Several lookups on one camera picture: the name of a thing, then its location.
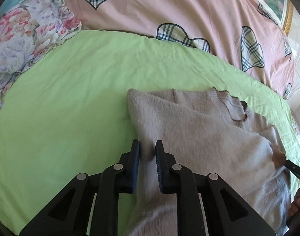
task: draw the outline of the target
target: green bed sheet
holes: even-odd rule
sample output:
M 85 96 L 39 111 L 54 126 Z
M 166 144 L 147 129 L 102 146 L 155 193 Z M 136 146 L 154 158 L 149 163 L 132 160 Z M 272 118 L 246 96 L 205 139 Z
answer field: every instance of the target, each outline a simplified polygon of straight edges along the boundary
M 300 165 L 289 106 L 270 88 L 198 49 L 134 34 L 81 31 L 20 76 L 4 98 L 0 220 L 18 234 L 75 175 L 100 173 L 130 150 L 137 133 L 128 89 L 213 86 L 275 124 L 287 157 Z M 291 186 L 294 194 L 299 181 L 293 176 Z M 134 202 L 134 195 L 120 195 L 119 234 Z

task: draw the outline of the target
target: pink blanket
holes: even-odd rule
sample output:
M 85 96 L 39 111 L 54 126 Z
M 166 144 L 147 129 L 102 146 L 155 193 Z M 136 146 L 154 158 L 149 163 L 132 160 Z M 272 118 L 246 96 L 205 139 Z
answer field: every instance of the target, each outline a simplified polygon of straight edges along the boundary
M 287 37 L 257 0 L 65 0 L 83 29 L 137 33 L 218 56 L 289 95 Z

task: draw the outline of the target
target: white tiled wall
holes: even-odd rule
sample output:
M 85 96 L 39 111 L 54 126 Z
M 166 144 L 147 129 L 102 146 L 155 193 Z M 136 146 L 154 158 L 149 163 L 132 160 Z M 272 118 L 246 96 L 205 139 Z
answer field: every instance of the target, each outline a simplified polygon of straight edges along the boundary
M 300 127 L 300 15 L 296 9 L 294 9 L 293 13 L 289 39 L 297 68 L 294 78 L 293 93 L 288 99 L 288 104 Z

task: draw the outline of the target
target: floral pillow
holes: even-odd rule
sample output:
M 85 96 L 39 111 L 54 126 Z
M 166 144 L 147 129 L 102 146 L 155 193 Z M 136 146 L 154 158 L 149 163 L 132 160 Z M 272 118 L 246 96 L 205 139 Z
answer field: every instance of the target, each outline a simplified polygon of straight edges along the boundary
M 21 73 L 76 35 L 81 22 L 63 0 L 24 0 L 0 17 L 0 108 Z

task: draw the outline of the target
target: gold frame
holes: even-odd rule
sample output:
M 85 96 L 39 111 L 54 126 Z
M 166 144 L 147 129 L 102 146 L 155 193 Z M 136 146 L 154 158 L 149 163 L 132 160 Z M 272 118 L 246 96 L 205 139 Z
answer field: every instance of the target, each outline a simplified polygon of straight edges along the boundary
M 293 18 L 293 4 L 290 0 L 287 2 L 287 8 L 286 8 L 286 18 L 283 24 L 283 31 L 286 33 L 286 35 L 289 35 L 291 24 L 292 24 L 292 18 Z

